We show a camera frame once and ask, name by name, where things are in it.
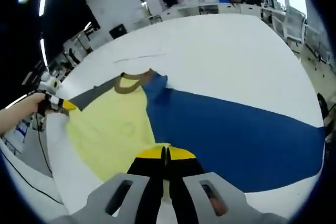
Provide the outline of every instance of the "floor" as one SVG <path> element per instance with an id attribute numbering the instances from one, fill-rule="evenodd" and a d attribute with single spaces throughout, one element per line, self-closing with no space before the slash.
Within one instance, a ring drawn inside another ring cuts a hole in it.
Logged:
<path id="1" fill-rule="evenodd" d="M 17 157 L 31 168 L 48 177 L 52 177 L 49 170 L 46 131 L 38 132 L 30 127 L 25 137 L 24 149 Z"/>
<path id="2" fill-rule="evenodd" d="M 336 74 L 332 72 L 330 66 L 322 61 L 318 62 L 307 46 L 304 46 L 300 54 L 295 53 L 295 55 L 301 60 L 301 64 L 306 70 L 316 94 L 323 95 L 330 105 L 331 98 L 336 96 Z"/>

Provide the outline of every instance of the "ceiling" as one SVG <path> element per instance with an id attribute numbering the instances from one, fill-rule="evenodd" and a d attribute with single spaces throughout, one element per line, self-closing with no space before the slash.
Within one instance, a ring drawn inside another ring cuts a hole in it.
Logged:
<path id="1" fill-rule="evenodd" d="M 40 0 L 18 4 L 17 0 L 3 0 L 0 12 L 0 36 L 3 71 L 3 90 L 10 91 L 2 99 L 3 107 L 27 90 L 22 81 L 42 59 L 39 41 L 45 39 L 48 61 L 62 51 L 63 43 L 81 31 L 93 15 L 85 0 L 46 0 L 45 13 L 38 16 Z"/>

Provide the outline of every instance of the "desk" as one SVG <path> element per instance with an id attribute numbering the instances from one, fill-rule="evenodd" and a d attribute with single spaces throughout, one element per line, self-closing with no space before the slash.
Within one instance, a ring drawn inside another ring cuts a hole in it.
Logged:
<path id="1" fill-rule="evenodd" d="M 188 4 L 177 4 L 172 6 L 169 9 L 164 10 L 161 14 L 158 15 L 151 15 L 141 19 L 140 21 L 136 22 L 135 25 L 138 26 L 141 22 L 146 22 L 142 26 L 137 27 L 137 29 L 142 28 L 146 25 L 151 24 L 150 19 L 152 17 L 160 17 L 161 21 L 173 19 L 173 18 L 182 18 L 188 16 L 195 16 L 199 15 L 198 8 L 206 7 L 206 6 L 217 6 L 218 13 L 241 13 L 247 15 L 254 15 L 257 17 L 261 16 L 261 12 L 263 10 L 267 10 L 272 12 L 279 20 L 283 20 L 285 18 L 286 12 L 283 10 L 274 9 L 271 7 L 260 7 L 257 5 L 248 5 L 248 4 L 235 4 L 234 6 L 230 3 L 206 3 L 206 2 L 198 2 L 197 5 L 188 5 Z"/>
<path id="2" fill-rule="evenodd" d="M 134 59 L 144 55 L 158 57 Z M 174 89 L 323 126 L 319 103 L 304 68 L 274 31 L 249 15 L 172 19 L 126 34 L 89 54 L 56 95 L 70 99 L 123 71 L 143 72 L 149 67 L 166 74 L 168 86 Z M 62 114 L 47 116 L 47 144 L 55 183 L 72 214 L 86 204 L 87 196 L 102 181 L 72 149 L 64 129 L 67 120 Z M 289 186 L 246 193 L 247 201 L 261 212 L 289 218 L 306 201 L 319 174 L 317 171 Z"/>

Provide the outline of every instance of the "human hand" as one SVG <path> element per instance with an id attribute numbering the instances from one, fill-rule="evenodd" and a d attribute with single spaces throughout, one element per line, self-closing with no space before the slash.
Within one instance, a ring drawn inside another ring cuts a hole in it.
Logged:
<path id="1" fill-rule="evenodd" d="M 209 198 L 212 207 L 217 216 L 222 216 L 227 213 L 227 208 L 216 198 Z"/>
<path id="2" fill-rule="evenodd" d="M 31 113 L 36 113 L 38 109 L 38 105 L 43 99 L 46 97 L 46 94 L 43 93 L 34 93 L 28 97 L 26 97 L 22 103 L 24 103 Z"/>

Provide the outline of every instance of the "yellow t-shirt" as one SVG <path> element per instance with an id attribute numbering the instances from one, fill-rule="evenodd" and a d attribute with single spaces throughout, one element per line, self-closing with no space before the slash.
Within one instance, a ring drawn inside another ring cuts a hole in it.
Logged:
<path id="1" fill-rule="evenodd" d="M 120 87 L 137 80 L 122 78 Z M 74 149 L 104 182 L 116 173 L 126 173 L 137 154 L 156 145 L 146 113 L 147 99 L 138 87 L 129 94 L 114 88 L 83 111 L 70 112 L 67 131 Z"/>

